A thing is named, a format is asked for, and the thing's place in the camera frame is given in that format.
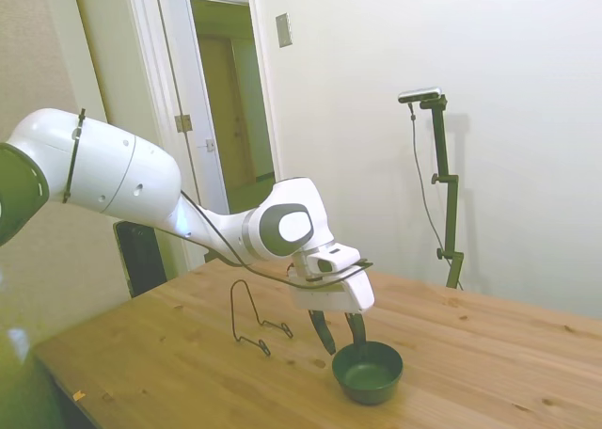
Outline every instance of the door frame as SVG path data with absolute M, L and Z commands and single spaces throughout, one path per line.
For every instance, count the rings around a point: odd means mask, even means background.
M 195 174 L 199 176 L 200 173 L 199 160 L 195 155 L 188 155 L 185 139 L 177 131 L 176 116 L 180 115 L 180 110 L 159 5 L 157 0 L 129 2 L 148 79 L 153 115 L 157 120 L 157 134 L 162 147 L 178 164 L 191 164 L 190 167 L 181 167 L 182 189 L 188 195 L 196 196 Z M 180 243 L 188 270 L 205 263 L 205 249 L 185 240 L 180 240 Z
M 259 28 L 260 14 L 257 11 L 256 0 L 212 1 L 249 5 L 251 20 L 253 23 L 253 37 L 255 40 L 260 70 L 261 92 L 263 95 L 264 110 L 267 120 L 268 138 L 270 141 L 272 160 L 274 162 L 274 173 L 277 181 L 281 180 L 283 177 L 282 165 L 278 155 L 277 126 L 275 123 L 276 117 L 272 100 L 270 98 L 270 71 L 265 60 L 266 54 L 264 52 L 267 41 Z M 171 44 L 168 44 L 169 39 L 173 38 L 173 35 L 169 35 L 171 29 L 169 13 L 167 10 L 164 10 L 163 12 L 161 11 L 159 7 L 159 0 L 130 0 L 130 2 L 144 66 L 147 76 L 149 77 L 150 95 L 153 100 L 156 117 L 159 121 L 159 135 L 164 142 L 166 150 L 171 154 L 187 155 L 187 151 L 182 149 L 181 135 L 177 133 L 175 124 L 175 117 L 180 115 L 180 111 L 178 106 L 178 90 L 176 89 L 174 71 L 172 69 L 170 57 L 170 49 L 173 51 L 174 47 Z M 190 16 L 190 23 L 194 24 L 191 7 L 189 7 L 188 12 Z M 185 173 L 184 171 L 182 172 L 182 187 L 189 190 L 191 194 L 194 194 L 193 190 L 198 184 L 195 183 L 195 177 L 193 176 L 192 171 L 194 171 L 194 174 L 196 174 L 198 179 L 198 177 L 202 177 L 202 170 L 197 156 L 195 154 L 192 156 L 192 170 L 188 173 Z

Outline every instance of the light switch plate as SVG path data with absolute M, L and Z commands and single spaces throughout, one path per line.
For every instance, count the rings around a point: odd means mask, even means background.
M 276 30 L 278 31 L 278 43 L 280 48 L 293 44 L 293 38 L 291 37 L 291 22 L 289 21 L 289 14 L 283 13 L 276 17 Z

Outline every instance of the black metal stand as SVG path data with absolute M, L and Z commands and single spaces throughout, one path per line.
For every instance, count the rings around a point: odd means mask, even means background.
M 458 214 L 458 182 L 457 175 L 450 175 L 448 168 L 448 151 L 445 141 L 445 125 L 443 122 L 443 111 L 447 107 L 448 101 L 445 95 L 441 95 L 434 100 L 427 100 L 420 103 L 420 109 L 430 109 L 433 115 L 433 129 L 435 132 L 436 165 L 438 174 L 434 174 L 431 183 L 445 183 L 448 186 L 448 202 L 445 217 L 445 245 L 444 249 L 436 250 L 437 257 L 451 260 L 450 273 L 446 286 L 448 288 L 457 288 L 464 261 L 464 253 L 455 251 L 455 232 Z

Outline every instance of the door hinge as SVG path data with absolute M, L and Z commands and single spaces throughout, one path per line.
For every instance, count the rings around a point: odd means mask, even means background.
M 190 120 L 190 116 L 188 114 L 184 114 L 183 116 L 176 116 L 176 129 L 178 133 L 188 133 L 192 131 L 192 121 Z

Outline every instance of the wooden door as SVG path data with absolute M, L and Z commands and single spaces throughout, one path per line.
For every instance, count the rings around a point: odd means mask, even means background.
M 211 116 L 226 189 L 253 183 L 255 173 L 246 132 L 230 39 L 198 38 Z

